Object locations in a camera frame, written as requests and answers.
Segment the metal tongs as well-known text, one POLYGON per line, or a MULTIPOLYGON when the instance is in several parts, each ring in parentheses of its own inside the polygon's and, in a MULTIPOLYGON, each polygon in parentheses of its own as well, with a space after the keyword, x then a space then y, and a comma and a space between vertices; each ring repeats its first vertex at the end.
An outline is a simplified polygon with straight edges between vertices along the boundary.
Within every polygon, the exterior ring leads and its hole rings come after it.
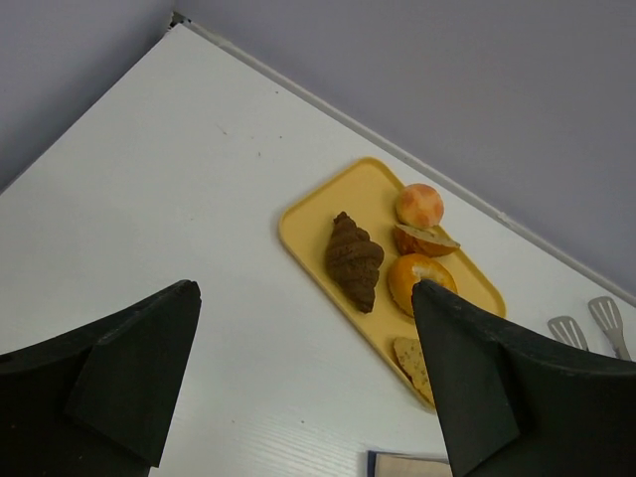
MULTIPOLYGON (((598 296, 587 303, 592 320, 604 334, 617 359, 631 361, 625 338, 622 315, 613 298, 598 296)), ((588 344, 577 322, 569 316, 558 316, 547 322, 548 329, 560 343, 582 351, 588 351, 588 344)))

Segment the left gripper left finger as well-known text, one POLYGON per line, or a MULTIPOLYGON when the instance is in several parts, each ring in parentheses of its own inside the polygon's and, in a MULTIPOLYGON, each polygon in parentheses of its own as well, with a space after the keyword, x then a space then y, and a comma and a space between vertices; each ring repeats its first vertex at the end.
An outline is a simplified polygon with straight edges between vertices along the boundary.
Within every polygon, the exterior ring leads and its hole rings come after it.
POLYGON ((159 466, 201 291, 178 281, 1 357, 4 476, 146 476, 159 466))

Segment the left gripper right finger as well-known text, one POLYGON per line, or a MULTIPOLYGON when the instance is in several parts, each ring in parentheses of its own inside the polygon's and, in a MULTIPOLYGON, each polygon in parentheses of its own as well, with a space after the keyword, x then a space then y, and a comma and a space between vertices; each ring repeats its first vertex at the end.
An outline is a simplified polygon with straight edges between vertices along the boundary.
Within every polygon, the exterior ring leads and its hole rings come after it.
POLYGON ((456 476, 631 476, 635 366, 493 315, 429 280, 414 320, 456 476))

